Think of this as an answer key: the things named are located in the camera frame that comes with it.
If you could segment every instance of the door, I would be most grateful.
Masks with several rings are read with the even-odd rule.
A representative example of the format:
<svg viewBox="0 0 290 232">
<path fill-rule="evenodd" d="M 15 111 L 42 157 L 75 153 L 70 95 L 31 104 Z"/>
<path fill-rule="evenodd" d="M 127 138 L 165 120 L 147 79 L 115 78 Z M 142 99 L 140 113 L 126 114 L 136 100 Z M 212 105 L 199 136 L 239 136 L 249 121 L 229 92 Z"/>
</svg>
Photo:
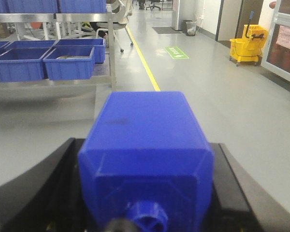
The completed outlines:
<svg viewBox="0 0 290 232">
<path fill-rule="evenodd" d="M 261 65 L 290 82 L 290 0 L 278 0 Z"/>
<path fill-rule="evenodd" d="M 263 0 L 243 0 L 241 6 L 240 16 L 238 18 L 238 24 L 236 29 L 236 38 L 241 38 L 243 35 L 244 25 L 248 23 L 250 12 L 254 12 L 254 16 L 250 24 L 258 24 L 261 10 L 263 6 Z"/>
<path fill-rule="evenodd" d="M 221 0 L 216 41 L 230 44 L 230 39 L 241 38 L 251 11 L 255 12 L 251 24 L 258 24 L 262 5 L 263 0 Z"/>
</svg>

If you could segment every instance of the blue crate rim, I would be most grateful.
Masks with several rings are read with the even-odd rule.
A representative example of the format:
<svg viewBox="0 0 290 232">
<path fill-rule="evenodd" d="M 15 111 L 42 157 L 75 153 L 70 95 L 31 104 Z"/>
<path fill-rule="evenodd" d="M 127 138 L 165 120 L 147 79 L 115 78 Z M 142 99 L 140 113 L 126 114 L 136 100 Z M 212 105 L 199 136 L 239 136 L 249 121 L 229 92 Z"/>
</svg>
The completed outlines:
<svg viewBox="0 0 290 232">
<path fill-rule="evenodd" d="M 52 51 L 50 51 L 44 58 L 43 58 L 43 62 L 75 62 L 75 61 L 91 61 L 92 60 L 92 57 L 93 57 L 93 53 L 94 53 L 94 50 L 95 48 L 92 47 L 91 51 L 90 51 L 90 54 L 89 54 L 89 57 L 88 58 L 75 58 L 75 59 L 50 59 L 48 58 L 54 51 L 56 51 L 56 47 L 52 47 L 50 48 L 52 49 Z"/>
<path fill-rule="evenodd" d="M 46 46 L 46 47 L 16 47 L 14 49 L 19 49 L 19 48 L 51 48 L 52 46 L 54 46 L 54 44 L 57 42 L 56 40 L 16 40 L 13 42 L 9 42 L 9 44 L 5 45 L 3 47 L 3 49 L 6 49 L 7 47 L 11 46 L 12 44 L 18 44 L 18 43 L 46 43 L 46 42 L 50 42 L 50 41 L 54 41 L 53 44 L 51 46 Z"/>
<path fill-rule="evenodd" d="M 10 52 L 11 50 L 18 50 L 18 49 L 27 49 L 27 48 L 12 48 L 2 54 L 0 54 L 0 57 L 5 55 L 6 53 Z M 46 49 L 45 47 L 33 47 L 31 49 Z M 9 61 L 8 63 L 11 63 L 11 61 L 13 63 L 24 63 L 24 62 L 41 62 L 43 60 L 43 58 L 47 55 L 47 53 L 49 53 L 49 51 L 52 48 L 48 48 L 46 52 L 44 52 L 39 58 L 37 59 L 4 59 L 4 60 L 0 60 L 0 63 L 7 63 L 7 61 Z"/>
<path fill-rule="evenodd" d="M 10 41 L 0 41 L 0 43 L 5 43 L 4 45 L 2 45 L 1 47 L 0 47 L 0 49 L 1 48 L 6 48 L 7 46 L 9 46 L 10 44 L 11 44 L 11 42 Z"/>
<path fill-rule="evenodd" d="M 70 44 L 70 45 L 57 45 L 60 41 L 73 41 L 73 40 L 102 40 L 103 44 L 97 44 L 97 45 L 90 45 L 90 44 L 86 44 L 86 45 L 80 45 L 80 44 Z M 97 38 L 97 39 L 60 39 L 57 40 L 54 44 L 53 47 L 57 46 L 57 47 L 61 47 L 61 46 L 105 46 L 106 45 L 106 41 L 103 38 Z"/>
</svg>

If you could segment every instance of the shoe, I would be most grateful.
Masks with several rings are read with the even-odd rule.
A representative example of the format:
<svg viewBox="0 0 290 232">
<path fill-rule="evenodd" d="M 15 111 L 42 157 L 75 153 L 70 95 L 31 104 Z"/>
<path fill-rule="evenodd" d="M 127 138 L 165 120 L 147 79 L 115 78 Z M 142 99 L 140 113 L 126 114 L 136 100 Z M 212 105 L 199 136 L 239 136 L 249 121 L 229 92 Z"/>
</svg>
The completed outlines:
<svg viewBox="0 0 290 232">
<path fill-rule="evenodd" d="M 140 8 L 139 8 L 140 10 L 144 10 L 145 9 L 145 7 L 144 7 L 144 3 L 140 3 Z"/>
<path fill-rule="evenodd" d="M 105 39 L 105 47 L 108 48 L 110 46 L 110 41 L 109 41 L 108 35 L 104 35 L 103 38 Z"/>
<path fill-rule="evenodd" d="M 83 22 L 82 23 L 82 31 L 83 32 L 92 32 L 93 28 L 91 27 L 89 22 Z"/>
</svg>

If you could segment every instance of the office chair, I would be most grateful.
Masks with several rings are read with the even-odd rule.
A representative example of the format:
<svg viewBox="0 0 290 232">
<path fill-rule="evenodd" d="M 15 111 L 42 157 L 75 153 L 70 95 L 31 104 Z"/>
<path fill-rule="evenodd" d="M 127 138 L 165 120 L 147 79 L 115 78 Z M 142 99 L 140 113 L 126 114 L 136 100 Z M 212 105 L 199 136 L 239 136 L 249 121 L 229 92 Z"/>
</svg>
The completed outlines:
<svg viewBox="0 0 290 232">
<path fill-rule="evenodd" d="M 151 4 L 152 5 L 151 6 L 147 6 L 146 10 L 148 8 L 150 8 L 150 10 L 152 11 L 154 8 L 158 8 L 161 11 L 161 7 L 158 7 L 158 6 L 155 5 L 155 3 L 158 3 L 158 2 L 161 2 L 161 0 L 151 0 Z"/>
<path fill-rule="evenodd" d="M 122 2 L 126 5 L 126 12 L 125 12 L 123 18 L 121 20 L 119 20 L 118 23 L 113 24 L 115 41 L 117 41 L 117 43 L 120 47 L 121 53 L 124 52 L 124 49 L 122 48 L 121 43 L 120 43 L 118 37 L 116 36 L 116 33 L 115 33 L 116 30 L 125 29 L 128 37 L 130 39 L 130 42 L 131 42 L 130 46 L 133 47 L 133 41 L 132 41 L 132 39 L 128 33 L 128 30 L 126 28 L 128 22 L 129 22 L 128 16 L 132 15 L 132 0 L 122 0 Z M 101 28 L 99 28 L 96 32 L 96 38 L 98 38 L 100 30 L 107 31 L 107 28 L 108 28 L 107 23 L 97 23 L 97 26 L 101 27 Z"/>
</svg>

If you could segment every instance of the white wall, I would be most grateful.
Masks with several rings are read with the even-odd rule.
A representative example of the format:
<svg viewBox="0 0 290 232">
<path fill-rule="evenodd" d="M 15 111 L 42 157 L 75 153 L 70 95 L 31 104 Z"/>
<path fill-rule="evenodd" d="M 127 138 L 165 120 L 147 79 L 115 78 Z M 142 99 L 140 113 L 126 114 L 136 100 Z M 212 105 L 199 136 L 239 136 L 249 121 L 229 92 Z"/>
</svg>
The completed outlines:
<svg viewBox="0 0 290 232">
<path fill-rule="evenodd" d="M 198 0 L 196 4 L 197 17 L 202 15 L 204 1 L 203 29 L 216 34 L 221 0 Z"/>
<path fill-rule="evenodd" d="M 239 0 L 224 1 L 218 41 L 228 41 L 235 38 L 241 4 L 242 2 Z"/>
<path fill-rule="evenodd" d="M 274 12 L 274 9 L 271 9 L 269 7 L 270 2 L 273 2 L 273 0 L 264 0 L 260 19 L 259 19 L 259 25 L 268 30 L 270 29 L 273 12 Z"/>
<path fill-rule="evenodd" d="M 259 24 L 267 29 L 270 28 L 274 12 L 274 10 L 269 7 L 270 2 L 272 1 L 273 0 L 264 0 L 259 20 Z M 203 29 L 209 31 L 212 34 L 216 34 L 221 0 L 196 0 L 196 10 L 195 10 L 196 18 L 201 17 L 204 2 L 205 2 L 204 6 L 205 10 L 204 10 Z"/>
</svg>

